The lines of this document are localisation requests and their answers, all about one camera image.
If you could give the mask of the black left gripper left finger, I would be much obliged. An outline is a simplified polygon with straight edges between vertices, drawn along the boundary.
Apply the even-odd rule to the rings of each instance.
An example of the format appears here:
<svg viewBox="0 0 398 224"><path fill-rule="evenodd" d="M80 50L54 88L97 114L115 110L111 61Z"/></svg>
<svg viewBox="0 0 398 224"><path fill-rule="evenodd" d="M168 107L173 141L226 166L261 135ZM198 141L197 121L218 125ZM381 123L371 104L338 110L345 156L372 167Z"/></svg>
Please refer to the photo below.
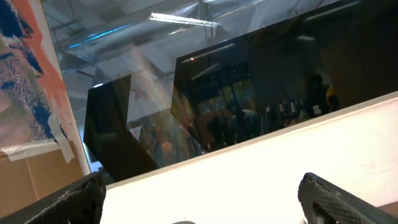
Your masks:
<svg viewBox="0 0 398 224"><path fill-rule="evenodd" d="M106 186L99 172L1 218L1 224L99 224Z"/></svg>

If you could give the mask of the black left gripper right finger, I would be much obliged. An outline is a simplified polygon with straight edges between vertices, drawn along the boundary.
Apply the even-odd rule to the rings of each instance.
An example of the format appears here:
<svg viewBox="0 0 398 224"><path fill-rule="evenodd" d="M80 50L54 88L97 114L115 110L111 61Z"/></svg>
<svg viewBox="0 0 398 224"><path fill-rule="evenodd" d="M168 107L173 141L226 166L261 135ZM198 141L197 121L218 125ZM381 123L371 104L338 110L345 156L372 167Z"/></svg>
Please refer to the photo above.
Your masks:
<svg viewBox="0 0 398 224"><path fill-rule="evenodd" d="M307 224L397 224L397 217L307 172L298 187Z"/></svg>

